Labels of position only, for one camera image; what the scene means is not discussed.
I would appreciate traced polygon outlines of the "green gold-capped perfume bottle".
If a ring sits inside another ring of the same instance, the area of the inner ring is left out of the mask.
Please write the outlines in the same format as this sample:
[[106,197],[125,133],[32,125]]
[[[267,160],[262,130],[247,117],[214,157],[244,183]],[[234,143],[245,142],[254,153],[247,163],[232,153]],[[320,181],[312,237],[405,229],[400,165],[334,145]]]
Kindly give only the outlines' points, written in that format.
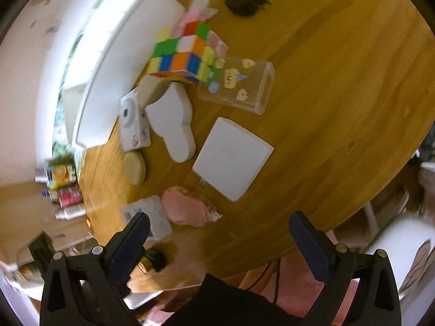
[[167,265],[167,260],[164,254],[155,249],[146,249],[143,251],[138,267],[144,274],[150,272],[160,272]]

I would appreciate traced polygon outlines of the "clear barcode-labelled small box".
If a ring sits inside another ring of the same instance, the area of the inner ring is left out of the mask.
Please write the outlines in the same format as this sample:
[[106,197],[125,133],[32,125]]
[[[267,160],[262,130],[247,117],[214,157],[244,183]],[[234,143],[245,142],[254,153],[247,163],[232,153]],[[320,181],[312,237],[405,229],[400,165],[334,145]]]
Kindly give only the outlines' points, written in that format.
[[162,209],[159,196],[154,195],[140,199],[120,209],[125,224],[129,223],[138,212],[147,214],[150,219],[148,241],[158,242],[173,232],[170,221]]

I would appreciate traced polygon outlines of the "pink round compact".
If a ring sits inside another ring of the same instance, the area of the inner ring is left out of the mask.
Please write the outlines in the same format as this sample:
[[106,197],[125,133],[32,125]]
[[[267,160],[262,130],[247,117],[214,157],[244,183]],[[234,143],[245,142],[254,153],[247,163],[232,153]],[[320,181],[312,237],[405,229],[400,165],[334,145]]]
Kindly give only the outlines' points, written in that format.
[[222,217],[202,193],[184,186],[168,188],[161,197],[161,207],[167,218],[178,225],[202,227]]

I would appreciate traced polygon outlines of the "round beige tin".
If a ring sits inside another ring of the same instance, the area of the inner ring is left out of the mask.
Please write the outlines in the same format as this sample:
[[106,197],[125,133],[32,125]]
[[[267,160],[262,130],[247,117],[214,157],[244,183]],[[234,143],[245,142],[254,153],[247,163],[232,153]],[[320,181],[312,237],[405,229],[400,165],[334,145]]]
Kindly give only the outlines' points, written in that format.
[[123,158],[124,175],[132,186],[141,185],[146,176],[145,160],[138,151],[126,152]]

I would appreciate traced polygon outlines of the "white toy camera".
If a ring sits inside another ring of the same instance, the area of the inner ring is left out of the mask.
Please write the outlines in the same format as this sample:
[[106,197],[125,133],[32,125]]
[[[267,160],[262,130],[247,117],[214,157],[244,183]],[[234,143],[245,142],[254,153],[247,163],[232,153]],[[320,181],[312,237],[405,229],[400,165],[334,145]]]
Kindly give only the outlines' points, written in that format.
[[138,95],[135,88],[119,101],[119,142],[123,152],[151,146],[150,125]]

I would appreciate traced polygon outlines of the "white square charger block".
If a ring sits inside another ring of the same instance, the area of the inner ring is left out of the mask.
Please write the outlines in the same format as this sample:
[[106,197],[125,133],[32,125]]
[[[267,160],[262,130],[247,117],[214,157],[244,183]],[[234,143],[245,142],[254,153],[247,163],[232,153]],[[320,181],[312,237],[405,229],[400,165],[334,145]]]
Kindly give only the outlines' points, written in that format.
[[232,202],[248,190],[274,147],[236,122],[219,117],[192,170]]

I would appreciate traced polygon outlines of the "white L-shaped plastic block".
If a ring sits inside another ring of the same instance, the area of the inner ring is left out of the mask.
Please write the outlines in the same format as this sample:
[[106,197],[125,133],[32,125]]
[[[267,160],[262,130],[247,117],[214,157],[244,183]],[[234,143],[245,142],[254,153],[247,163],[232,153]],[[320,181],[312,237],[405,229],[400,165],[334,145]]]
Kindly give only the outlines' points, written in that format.
[[145,113],[153,132],[163,139],[169,156],[176,163],[194,156],[192,105],[181,83],[171,83],[159,100],[147,105]]

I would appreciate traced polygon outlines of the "clear sticker-decorated plastic box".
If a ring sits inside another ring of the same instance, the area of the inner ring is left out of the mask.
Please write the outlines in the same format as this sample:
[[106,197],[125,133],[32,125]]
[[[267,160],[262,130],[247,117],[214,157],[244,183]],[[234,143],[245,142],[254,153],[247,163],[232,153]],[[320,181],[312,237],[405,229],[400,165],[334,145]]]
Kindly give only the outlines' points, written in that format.
[[199,99],[246,110],[265,112],[275,69],[271,62],[235,57],[219,58],[198,86]]

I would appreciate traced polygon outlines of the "colourful puzzle cube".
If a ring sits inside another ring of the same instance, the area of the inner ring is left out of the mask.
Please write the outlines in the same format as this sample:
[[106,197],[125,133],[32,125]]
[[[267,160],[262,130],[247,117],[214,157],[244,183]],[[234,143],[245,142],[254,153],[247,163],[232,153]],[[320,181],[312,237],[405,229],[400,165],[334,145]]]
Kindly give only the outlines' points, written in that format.
[[170,37],[172,29],[165,28],[158,33],[152,56],[147,62],[146,73],[198,84],[219,57],[196,35]]

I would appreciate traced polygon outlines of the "pink comb with white cap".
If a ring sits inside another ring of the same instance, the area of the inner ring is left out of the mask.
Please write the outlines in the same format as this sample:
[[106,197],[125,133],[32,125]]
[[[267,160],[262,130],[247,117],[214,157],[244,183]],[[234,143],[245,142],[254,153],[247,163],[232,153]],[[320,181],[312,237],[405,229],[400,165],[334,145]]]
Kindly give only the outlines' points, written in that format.
[[170,37],[196,35],[205,41],[206,45],[211,47],[218,57],[226,57],[227,45],[207,24],[207,21],[217,13],[217,9],[209,7],[209,0],[192,0],[187,11],[175,23]]

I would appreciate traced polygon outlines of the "white spray bottle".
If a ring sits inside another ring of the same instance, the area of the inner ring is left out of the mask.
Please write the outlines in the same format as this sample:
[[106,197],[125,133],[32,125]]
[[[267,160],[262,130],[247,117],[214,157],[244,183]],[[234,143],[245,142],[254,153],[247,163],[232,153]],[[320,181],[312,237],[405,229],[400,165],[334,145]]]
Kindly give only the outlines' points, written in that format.
[[55,218],[59,220],[71,220],[86,215],[86,208],[84,205],[73,205],[59,210],[55,214]]

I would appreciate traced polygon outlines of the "yellow juice carton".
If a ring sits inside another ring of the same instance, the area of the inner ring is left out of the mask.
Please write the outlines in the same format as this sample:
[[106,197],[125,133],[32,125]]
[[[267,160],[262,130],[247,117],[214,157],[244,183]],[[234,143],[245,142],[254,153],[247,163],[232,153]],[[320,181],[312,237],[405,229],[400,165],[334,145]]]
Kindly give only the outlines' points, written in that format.
[[76,183],[75,168],[71,164],[58,164],[46,168],[47,188],[58,190]]

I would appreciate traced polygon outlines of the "white plastic storage bin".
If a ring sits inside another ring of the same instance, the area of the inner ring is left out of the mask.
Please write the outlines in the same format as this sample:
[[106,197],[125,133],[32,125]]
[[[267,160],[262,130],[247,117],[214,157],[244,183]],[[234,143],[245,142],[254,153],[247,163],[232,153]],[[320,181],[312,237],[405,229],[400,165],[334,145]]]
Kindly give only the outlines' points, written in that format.
[[151,58],[158,32],[174,26],[183,14],[177,0],[133,0],[86,82],[74,115],[72,145],[88,149],[108,142],[119,101]]

